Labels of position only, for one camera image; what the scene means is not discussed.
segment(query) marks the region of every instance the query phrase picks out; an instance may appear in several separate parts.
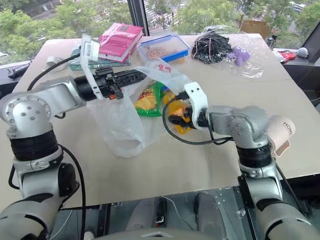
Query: beige tape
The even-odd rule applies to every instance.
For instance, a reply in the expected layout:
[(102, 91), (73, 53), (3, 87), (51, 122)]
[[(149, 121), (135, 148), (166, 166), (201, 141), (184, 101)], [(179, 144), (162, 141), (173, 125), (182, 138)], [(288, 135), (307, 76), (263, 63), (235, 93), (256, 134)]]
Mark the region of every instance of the beige tape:
[(269, 121), (266, 135), (272, 144), (272, 151), (280, 157), (290, 147), (289, 138), (296, 132), (294, 123), (287, 117), (274, 115)]

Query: pink book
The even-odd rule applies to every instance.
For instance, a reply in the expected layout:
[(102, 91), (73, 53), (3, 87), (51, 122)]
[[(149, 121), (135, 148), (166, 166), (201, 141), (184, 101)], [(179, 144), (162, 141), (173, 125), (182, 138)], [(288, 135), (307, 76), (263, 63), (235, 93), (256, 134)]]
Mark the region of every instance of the pink book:
[(99, 58), (123, 63), (143, 36), (142, 27), (114, 23), (100, 37)]

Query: purple toy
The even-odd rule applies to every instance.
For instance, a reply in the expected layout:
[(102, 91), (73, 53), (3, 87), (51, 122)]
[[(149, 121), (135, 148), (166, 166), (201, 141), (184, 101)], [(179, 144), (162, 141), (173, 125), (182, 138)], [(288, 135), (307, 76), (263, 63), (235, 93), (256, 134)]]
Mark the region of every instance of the purple toy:
[(232, 52), (227, 54), (227, 57), (235, 59), (235, 65), (241, 67), (250, 58), (250, 53), (240, 46), (235, 46), (232, 48)]

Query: table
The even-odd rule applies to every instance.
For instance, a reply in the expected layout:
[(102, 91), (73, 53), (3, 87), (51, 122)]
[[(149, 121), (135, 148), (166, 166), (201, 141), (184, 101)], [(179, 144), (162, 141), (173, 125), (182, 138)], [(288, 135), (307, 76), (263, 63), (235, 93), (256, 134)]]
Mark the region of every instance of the table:
[[(190, 79), (199, 82), (210, 105), (238, 108), (257, 105), (272, 114), (289, 117), (295, 123), (296, 133), (291, 138), (291, 148), (278, 160), (279, 166), (288, 178), (319, 173), (319, 114), (262, 38), (255, 34), (251, 37), (265, 59), (261, 78), (243, 78), (191, 58), (185, 64), (175, 66)], [(196, 36), (182, 38), (192, 45)], [(79, 39), (48, 40), (14, 91), (27, 89), (34, 77), (44, 69), (47, 57), (66, 58), (79, 43)], [(134, 66), (143, 64), (137, 51), (133, 53), (131, 61)], [(117, 67), (114, 71), (127, 68)], [(47, 74), (40, 82), (81, 74), (81, 71), (65, 69)], [(193, 146), (164, 133), (159, 141), (140, 155), (120, 158), (108, 149), (93, 121), (86, 107), (68, 112), (63, 120), (52, 119), (58, 142), (69, 148), (80, 162), (88, 206), (238, 184), (238, 155), (232, 142), (222, 146)], [(7, 128), (0, 121), (0, 210), (21, 199), (20, 192), (7, 184), (13, 158), (10, 141), (6, 136)], [(195, 130), (190, 131), (186, 138), (204, 140), (199, 131)], [(81, 191), (65, 203), (66, 208), (80, 205)]]
[(24, 64), (28, 64), (30, 61), (22, 62), (17, 64), (6, 64), (0, 66), (0, 99), (5, 95), (11, 93), (13, 89), (16, 87), (17, 83), (21, 79), (21, 76), (18, 76), (14, 79), (8, 77), (8, 70), (16, 69)]

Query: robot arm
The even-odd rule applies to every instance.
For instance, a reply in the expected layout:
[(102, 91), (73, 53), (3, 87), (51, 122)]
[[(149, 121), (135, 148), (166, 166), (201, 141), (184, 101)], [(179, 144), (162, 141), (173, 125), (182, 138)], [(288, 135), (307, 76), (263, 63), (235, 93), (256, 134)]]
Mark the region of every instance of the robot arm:
[[(319, 232), (293, 206), (283, 202), (275, 158), (267, 136), (270, 117), (256, 106), (208, 107), (201, 87), (192, 82), (184, 86), (192, 105), (192, 127), (208, 128), (232, 137), (239, 155), (239, 185), (247, 205), (255, 209), (265, 239), (320, 239)], [(282, 122), (280, 128), (286, 128)]]
[[(97, 69), (92, 76), (104, 98), (121, 99), (121, 88), (143, 80), (136, 70), (113, 73)], [(1, 239), (45, 239), (66, 197), (77, 190), (73, 166), (63, 163), (50, 119), (97, 98), (86, 76), (70, 76), (40, 84), (0, 100), (0, 118), (9, 125), (7, 136), (14, 153), (19, 189), (23, 200), (0, 213)]]

